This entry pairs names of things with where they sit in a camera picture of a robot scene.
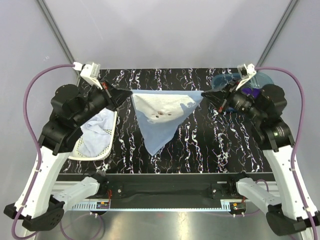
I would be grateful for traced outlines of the purple towel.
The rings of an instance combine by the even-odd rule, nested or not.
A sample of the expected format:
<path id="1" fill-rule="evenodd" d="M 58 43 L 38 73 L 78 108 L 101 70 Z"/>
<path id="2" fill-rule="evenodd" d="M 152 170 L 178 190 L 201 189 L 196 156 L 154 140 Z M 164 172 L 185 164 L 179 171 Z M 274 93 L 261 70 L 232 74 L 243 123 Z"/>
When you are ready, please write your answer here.
<path id="1" fill-rule="evenodd" d="M 245 95 L 252 96 L 254 99 L 256 99 L 261 93 L 261 90 L 259 88 L 243 87 L 241 89 L 241 92 Z"/>

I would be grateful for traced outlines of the light blue towel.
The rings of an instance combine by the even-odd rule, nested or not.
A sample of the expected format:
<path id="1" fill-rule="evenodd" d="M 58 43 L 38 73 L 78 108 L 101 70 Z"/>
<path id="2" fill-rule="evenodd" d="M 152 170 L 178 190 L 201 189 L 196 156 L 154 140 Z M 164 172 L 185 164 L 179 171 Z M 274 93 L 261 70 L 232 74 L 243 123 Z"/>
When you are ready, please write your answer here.
<path id="1" fill-rule="evenodd" d="M 154 156 L 203 100 L 199 90 L 132 91 L 132 103 L 147 152 Z"/>

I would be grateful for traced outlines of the pale lavender towel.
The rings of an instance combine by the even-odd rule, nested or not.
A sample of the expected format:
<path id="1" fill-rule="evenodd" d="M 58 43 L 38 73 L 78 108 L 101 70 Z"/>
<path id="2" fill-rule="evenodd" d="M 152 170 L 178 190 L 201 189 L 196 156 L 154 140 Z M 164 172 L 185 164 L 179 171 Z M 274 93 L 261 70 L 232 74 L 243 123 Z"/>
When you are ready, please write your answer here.
<path id="1" fill-rule="evenodd" d="M 86 157 L 97 157 L 111 142 L 115 113 L 108 109 L 101 110 L 81 126 L 82 141 L 78 151 Z"/>

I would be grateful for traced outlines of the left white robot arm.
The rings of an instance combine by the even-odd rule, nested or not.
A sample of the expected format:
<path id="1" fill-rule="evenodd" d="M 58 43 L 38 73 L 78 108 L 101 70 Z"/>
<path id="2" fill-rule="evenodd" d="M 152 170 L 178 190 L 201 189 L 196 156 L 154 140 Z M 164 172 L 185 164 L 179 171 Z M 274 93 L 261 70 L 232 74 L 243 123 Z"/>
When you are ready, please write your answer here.
<path id="1" fill-rule="evenodd" d="M 117 111 L 132 95 L 108 83 L 93 87 L 88 96 L 76 85 L 59 87 L 51 99 L 52 113 L 39 139 L 37 158 L 20 198 L 4 208 L 4 214 L 30 232 L 50 231 L 64 213 L 82 200 L 108 193 L 108 179 L 103 173 L 91 173 L 81 182 L 52 194 L 59 172 L 82 136 L 81 127 L 103 109 Z"/>

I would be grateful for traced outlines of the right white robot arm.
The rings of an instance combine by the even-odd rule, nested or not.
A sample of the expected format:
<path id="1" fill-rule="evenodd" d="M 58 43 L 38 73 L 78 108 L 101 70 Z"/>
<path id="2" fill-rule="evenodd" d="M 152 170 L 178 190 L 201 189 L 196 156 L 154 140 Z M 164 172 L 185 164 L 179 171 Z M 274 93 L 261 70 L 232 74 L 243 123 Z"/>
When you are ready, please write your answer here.
<path id="1" fill-rule="evenodd" d="M 297 141 L 281 118 L 287 105 L 283 89 L 267 84 L 253 97 L 238 90 L 237 86 L 229 83 L 220 91 L 208 90 L 201 96 L 220 113 L 232 108 L 252 121 L 253 139 L 272 169 L 279 196 L 260 187 L 245 173 L 239 173 L 227 185 L 228 195 L 235 199 L 243 196 L 255 204 L 277 236 L 316 230 L 320 224 L 320 211 L 307 196 L 298 163 L 292 157 Z"/>

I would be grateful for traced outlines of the teal transparent plastic tray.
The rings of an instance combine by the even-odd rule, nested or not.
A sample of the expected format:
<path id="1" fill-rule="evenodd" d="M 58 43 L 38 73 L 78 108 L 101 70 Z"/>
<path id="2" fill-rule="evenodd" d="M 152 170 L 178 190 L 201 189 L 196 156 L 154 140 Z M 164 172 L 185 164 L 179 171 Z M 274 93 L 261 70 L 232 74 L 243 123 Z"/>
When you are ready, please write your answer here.
<path id="1" fill-rule="evenodd" d="M 239 73 L 219 74 L 211 78 L 211 88 L 213 91 L 217 92 L 224 88 L 229 82 L 239 79 Z M 251 89 L 261 89 L 263 86 L 268 84 L 274 84 L 274 82 L 268 75 L 258 72 L 243 87 Z"/>

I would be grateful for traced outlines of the white plastic basket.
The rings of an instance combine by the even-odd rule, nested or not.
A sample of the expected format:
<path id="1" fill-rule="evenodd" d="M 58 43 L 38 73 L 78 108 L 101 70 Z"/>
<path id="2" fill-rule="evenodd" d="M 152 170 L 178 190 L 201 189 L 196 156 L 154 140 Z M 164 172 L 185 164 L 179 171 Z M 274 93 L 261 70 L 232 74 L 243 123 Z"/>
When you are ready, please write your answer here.
<path id="1" fill-rule="evenodd" d="M 113 139 L 115 135 L 115 129 L 116 129 L 116 121 L 117 121 L 117 112 L 114 111 L 114 122 L 113 122 L 113 128 L 112 130 L 106 130 L 109 134 L 111 134 L 111 141 L 108 147 L 106 147 L 101 154 L 99 154 L 96 157 L 87 157 L 79 152 L 79 147 L 83 143 L 82 136 L 77 140 L 75 143 L 75 146 L 69 156 L 70 160 L 75 160 L 75 161 L 87 161 L 87 162 L 92 162 L 92 161 L 99 161 L 103 160 L 106 157 L 108 157 L 111 153 L 112 149 L 112 144 L 113 144 Z"/>

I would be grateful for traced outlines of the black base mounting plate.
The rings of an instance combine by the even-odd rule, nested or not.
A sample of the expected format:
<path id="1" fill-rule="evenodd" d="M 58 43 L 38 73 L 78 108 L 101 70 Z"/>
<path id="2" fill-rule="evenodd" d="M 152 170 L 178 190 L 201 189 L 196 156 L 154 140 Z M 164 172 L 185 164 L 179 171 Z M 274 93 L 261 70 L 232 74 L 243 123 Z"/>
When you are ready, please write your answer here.
<path id="1" fill-rule="evenodd" d="M 236 181 L 244 173 L 106 174 L 111 209 L 212 210 L 221 200 L 242 201 Z"/>

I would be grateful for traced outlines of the left connector box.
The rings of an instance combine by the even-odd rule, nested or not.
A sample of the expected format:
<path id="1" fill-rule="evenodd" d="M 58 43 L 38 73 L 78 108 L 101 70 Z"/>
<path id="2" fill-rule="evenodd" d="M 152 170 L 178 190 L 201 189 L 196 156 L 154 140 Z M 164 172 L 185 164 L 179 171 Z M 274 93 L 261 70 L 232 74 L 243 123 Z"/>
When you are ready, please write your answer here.
<path id="1" fill-rule="evenodd" d="M 96 202 L 96 209 L 97 210 L 107 210 L 110 208 L 110 202 L 109 201 L 97 201 Z"/>

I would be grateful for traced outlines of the connector box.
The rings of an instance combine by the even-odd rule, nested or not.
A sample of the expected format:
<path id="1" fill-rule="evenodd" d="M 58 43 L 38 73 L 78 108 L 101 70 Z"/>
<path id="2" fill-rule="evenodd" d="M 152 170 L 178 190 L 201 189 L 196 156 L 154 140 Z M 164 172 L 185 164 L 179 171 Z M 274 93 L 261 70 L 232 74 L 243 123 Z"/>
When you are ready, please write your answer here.
<path id="1" fill-rule="evenodd" d="M 96 209 L 97 210 L 107 210 L 110 208 L 110 202 L 109 201 L 97 201 L 96 202 Z"/>
<path id="2" fill-rule="evenodd" d="M 247 209 L 246 202 L 233 202 L 230 204 L 230 209 L 232 211 L 245 212 Z"/>

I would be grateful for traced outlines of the right connector box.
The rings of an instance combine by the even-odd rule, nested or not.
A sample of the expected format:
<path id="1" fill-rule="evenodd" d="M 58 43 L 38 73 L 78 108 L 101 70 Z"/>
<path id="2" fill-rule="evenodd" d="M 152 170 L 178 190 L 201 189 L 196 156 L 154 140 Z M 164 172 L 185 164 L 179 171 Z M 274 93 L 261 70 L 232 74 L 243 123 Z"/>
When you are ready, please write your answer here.
<path id="1" fill-rule="evenodd" d="M 232 211 L 245 212 L 247 209 L 246 202 L 233 202 L 230 204 L 230 209 Z"/>

